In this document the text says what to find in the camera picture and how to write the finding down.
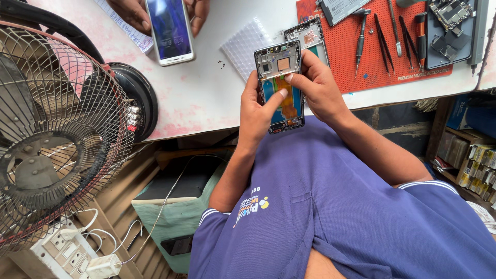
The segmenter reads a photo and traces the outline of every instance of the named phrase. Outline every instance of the phone screen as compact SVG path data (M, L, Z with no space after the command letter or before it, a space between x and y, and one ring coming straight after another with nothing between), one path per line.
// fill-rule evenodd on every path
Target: phone screen
M160 59L191 53L183 0L147 0Z

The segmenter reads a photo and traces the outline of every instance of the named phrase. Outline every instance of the forearm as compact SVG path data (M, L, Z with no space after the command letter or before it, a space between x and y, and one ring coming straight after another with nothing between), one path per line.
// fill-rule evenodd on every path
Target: forearm
M236 148L224 174L210 195L208 207L220 212L233 210L247 187L248 176L254 160L254 150Z
M357 157L389 185L431 180L422 162L347 111L328 125Z

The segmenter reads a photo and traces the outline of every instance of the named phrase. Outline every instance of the stacked boxes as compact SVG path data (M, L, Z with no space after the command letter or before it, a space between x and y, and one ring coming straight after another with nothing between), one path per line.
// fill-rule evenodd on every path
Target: stacked boxes
M468 159L467 167L463 170L458 184L494 204L496 202L496 145L471 145Z

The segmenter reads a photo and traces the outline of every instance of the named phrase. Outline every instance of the white cable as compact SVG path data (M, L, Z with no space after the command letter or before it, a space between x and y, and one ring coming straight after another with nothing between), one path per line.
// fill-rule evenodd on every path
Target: white cable
M131 226L129 227L129 229L127 230L127 233L125 234L125 237L124 237L124 239L122 240L122 242L121 242L121 244L119 245L119 247L117 247L117 248L116 248L116 249L115 249L112 253L110 253L110 254L115 253L115 252L116 252L116 251L117 251L117 250L118 250L118 249L119 249L119 248L120 248L120 247L124 244L124 241L125 241L125 239L127 238L127 235L128 235L128 234L129 234L129 232L131 231L131 228L132 228L132 226L134 225L134 223L136 223L136 222L139 222L139 227L141 228L140 236L142 236L142 235L143 235L143 224L141 224L141 221L140 221L140 220L135 220L135 221L131 224Z
M102 229L92 229L92 230L90 230L89 232L93 232L94 230L104 232L104 233L108 234L110 237L112 237L112 239L114 240L114 250L116 249L116 247L117 247L117 241L116 241L116 239L114 238L114 236L113 236L113 235L111 235L109 232L104 231L104 230L102 230Z
M90 234L96 235L96 237L98 237L98 239L100 240L100 246L98 246L98 249L95 251L95 253L96 253L96 252L98 252L98 251L100 250L100 248L102 247L102 245L103 245L103 240L102 240L102 238L101 238L98 234L96 234L96 233L94 233L94 232L86 232L86 233L83 233L82 235L85 235L85 234L87 234L87 236L86 236L84 239L88 239L88 236L89 236Z
M86 231L93 224L93 222L96 220L96 216L98 216L98 210L97 209L85 209L85 210L79 210L79 211L71 211L71 213L74 215L76 213L85 212L85 211L94 211L95 216L93 216L93 219L91 219L89 224L85 227L82 227L79 229L66 228L66 229L61 230L61 236L64 240L71 240L72 238L74 238L75 235Z

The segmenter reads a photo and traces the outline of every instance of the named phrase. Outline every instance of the phone display assembly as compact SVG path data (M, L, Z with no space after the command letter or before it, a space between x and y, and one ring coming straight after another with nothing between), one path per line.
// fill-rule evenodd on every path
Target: phone display assembly
M284 80L290 73L301 73L300 41L292 40L283 44L255 51L255 63L260 84L260 98L266 101L278 90L288 90L288 96L277 108L270 122L269 133L275 134L305 124L303 93Z
M193 61L193 36L183 0L146 0L145 3L160 66Z
M319 59L329 66L329 56L325 47L324 32L320 23L320 17L307 20L284 31L286 41L299 40L302 49L308 49L319 57Z
M176 237L160 242L160 245L164 248L165 252L171 256L190 253L192 244L193 235Z

